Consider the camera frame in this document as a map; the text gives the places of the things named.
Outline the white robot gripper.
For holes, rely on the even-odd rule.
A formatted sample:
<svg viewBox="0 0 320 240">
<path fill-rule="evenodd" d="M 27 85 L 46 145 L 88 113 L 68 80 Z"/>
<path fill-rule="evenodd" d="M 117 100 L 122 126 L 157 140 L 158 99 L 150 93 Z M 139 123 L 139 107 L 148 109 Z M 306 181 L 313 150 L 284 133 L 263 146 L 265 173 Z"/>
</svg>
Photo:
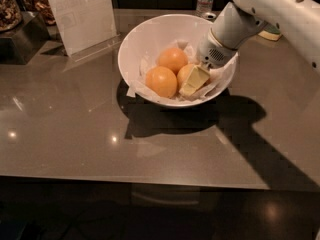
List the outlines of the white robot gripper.
<svg viewBox="0 0 320 240">
<path fill-rule="evenodd" d="M 211 28 L 200 39 L 197 58 L 208 69 L 225 66 L 237 53 L 240 46 L 250 37 L 258 34 L 266 22 L 252 16 L 234 3 L 229 2 L 217 16 Z M 190 97 L 210 78 L 209 71 L 194 65 L 179 93 Z"/>
</svg>

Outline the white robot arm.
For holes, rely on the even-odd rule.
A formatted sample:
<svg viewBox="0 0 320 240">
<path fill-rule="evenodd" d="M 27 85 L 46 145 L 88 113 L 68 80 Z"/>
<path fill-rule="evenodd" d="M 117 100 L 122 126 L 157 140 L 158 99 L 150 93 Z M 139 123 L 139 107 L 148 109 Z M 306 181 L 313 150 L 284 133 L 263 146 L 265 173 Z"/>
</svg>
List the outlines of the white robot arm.
<svg viewBox="0 0 320 240">
<path fill-rule="evenodd" d="M 224 67 L 240 46 L 268 24 L 276 27 L 314 70 L 320 67 L 320 5 L 313 0 L 231 0 L 199 41 L 197 59 L 179 93 L 189 97 Z"/>
</svg>

